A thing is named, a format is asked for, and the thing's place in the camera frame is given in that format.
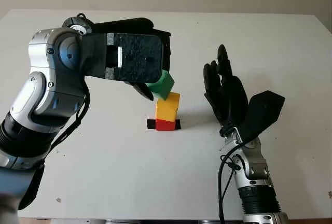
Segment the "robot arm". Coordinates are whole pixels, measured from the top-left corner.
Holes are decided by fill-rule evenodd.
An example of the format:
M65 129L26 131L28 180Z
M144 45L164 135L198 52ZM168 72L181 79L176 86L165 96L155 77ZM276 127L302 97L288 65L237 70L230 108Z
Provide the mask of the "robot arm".
M36 197L46 156L80 125L90 101L84 77L125 81L153 100L145 83L169 70L169 36L148 19L94 24L83 14L33 36L29 77L0 126L0 223L17 223L17 210Z
M253 96L248 104L238 77L232 74L224 45L218 49L218 64L204 67L205 97L221 124L225 138L218 173L219 216L224 224L223 200L230 182L222 191L225 164L232 169L242 200L244 223L287 224L281 212L258 135L277 121L285 98L270 91Z

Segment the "stacked blocks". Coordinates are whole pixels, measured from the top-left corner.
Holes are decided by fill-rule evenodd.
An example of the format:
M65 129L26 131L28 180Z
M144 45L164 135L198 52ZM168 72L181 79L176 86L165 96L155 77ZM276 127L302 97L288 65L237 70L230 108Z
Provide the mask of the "stacked blocks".
M156 104L156 119L148 119L148 129L157 131L173 131L181 129L180 120L176 119L180 94L172 93L174 80L170 73L162 70L160 79L155 83L146 84L155 97L158 98Z
M168 71L162 70L161 77L157 82L147 83L146 85L155 97L167 100L174 85L174 80Z
M179 93L169 93L166 100L158 99L156 105L156 130L175 130L177 109L180 101Z

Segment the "wire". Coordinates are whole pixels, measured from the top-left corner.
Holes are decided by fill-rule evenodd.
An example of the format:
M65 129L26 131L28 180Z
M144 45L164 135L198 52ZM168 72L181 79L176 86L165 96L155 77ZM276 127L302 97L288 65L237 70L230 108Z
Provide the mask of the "wire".
M234 174L234 171L235 171L235 169L232 169L232 172L231 172L230 175L229 175L228 181L227 181L227 183L226 183L226 186L225 186L225 189L224 189L224 192L223 192L223 195L222 195L222 201L224 200L224 197L225 197L226 191L227 191L227 189L228 189L228 186L229 186L230 181L232 180L232 176L233 176L233 174Z
M226 156L226 155L221 155L221 156L220 156L220 159L221 159L221 160L224 160L224 159L225 159L225 156ZM229 163L233 163L233 160L232 160L230 157L228 157L227 159L230 160Z
M84 77L81 80L82 86L83 86L83 91L85 93L85 98L83 101L83 104L81 105L80 109L76 113L76 118L75 121L53 142L51 145L51 148L48 152L48 154L60 143L62 143L66 138L69 137L69 135L72 134L72 132L79 127L81 124L81 121L85 114L87 114L87 111L90 106L90 91L89 88L84 80Z
M232 155L232 153L234 151L236 151L237 149L241 148L244 145L245 145L245 143L240 143L239 145L236 145L235 147L233 147L224 156L224 159L222 159L222 163L220 164L220 167L219 167L219 171L218 171L218 199L219 199L219 218L220 218L220 224L226 224L225 223L225 217L224 217L224 210L223 210L223 200L224 200L223 195L225 196L225 194L222 193L222 174L223 174L224 166L226 164L226 160L230 157L230 155Z
M85 14L84 13L79 13L79 14L77 14L77 17L81 17L81 18L84 18L84 19L86 19L87 17L85 16Z

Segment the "white table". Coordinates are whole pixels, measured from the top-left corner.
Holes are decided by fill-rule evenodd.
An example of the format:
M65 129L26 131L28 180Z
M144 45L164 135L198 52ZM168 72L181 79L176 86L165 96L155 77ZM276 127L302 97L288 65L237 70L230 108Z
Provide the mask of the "white table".
M78 12L12 10L0 21L3 116L29 74L32 35ZM183 129L146 130L154 103L123 82L88 78L90 110L47 158L37 198L20 216L216 219L218 150L224 141L203 96L202 72L223 43L249 97L267 89L286 97L279 121L260 136L282 209L290 218L331 217L332 37L316 17L84 13L94 22L147 17L172 33L171 74L173 91L181 94ZM241 219L233 183L225 214Z

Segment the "yellow block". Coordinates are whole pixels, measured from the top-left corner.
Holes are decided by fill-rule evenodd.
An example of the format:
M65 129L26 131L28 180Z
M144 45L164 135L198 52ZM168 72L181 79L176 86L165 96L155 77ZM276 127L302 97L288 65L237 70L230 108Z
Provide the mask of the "yellow block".
M179 93L170 92L167 100L165 101L163 99L158 99L156 104L156 119L174 122L179 102Z

